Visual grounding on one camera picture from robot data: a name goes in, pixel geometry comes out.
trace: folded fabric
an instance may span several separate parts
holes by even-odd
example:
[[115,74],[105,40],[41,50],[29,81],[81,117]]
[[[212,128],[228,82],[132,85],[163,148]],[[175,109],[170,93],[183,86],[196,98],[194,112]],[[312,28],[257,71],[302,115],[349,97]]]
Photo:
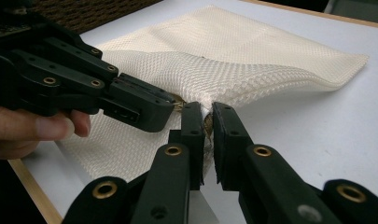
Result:
[[[239,107],[281,91],[335,91],[365,65],[348,54],[217,7],[205,7],[98,46],[104,60],[123,73],[198,101],[203,115],[215,101]],[[66,151],[92,178],[130,181],[147,171],[170,129],[144,133],[102,114],[91,117],[89,138],[63,141]],[[212,142],[205,147],[205,171]]]

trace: white table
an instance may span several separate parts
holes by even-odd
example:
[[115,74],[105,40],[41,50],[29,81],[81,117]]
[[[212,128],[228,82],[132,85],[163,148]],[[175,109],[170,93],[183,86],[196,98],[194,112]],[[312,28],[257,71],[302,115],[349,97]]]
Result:
[[[164,0],[82,35],[93,46],[194,9],[215,5],[312,39],[370,56],[365,68],[336,92],[285,93],[238,110],[252,139],[279,151],[301,178],[320,189],[330,179],[352,180],[378,195],[378,28],[318,17],[300,10],[233,0]],[[64,216],[90,179],[58,146],[41,143],[23,159]],[[201,192],[220,223],[245,223],[238,194],[223,192],[211,169]]]

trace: fingernail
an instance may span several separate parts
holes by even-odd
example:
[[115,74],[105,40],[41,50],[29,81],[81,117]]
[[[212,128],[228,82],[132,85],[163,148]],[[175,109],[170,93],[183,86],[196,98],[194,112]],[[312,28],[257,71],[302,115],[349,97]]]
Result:
[[75,132],[75,125],[68,118],[40,117],[36,119],[36,131],[41,140],[61,140]]

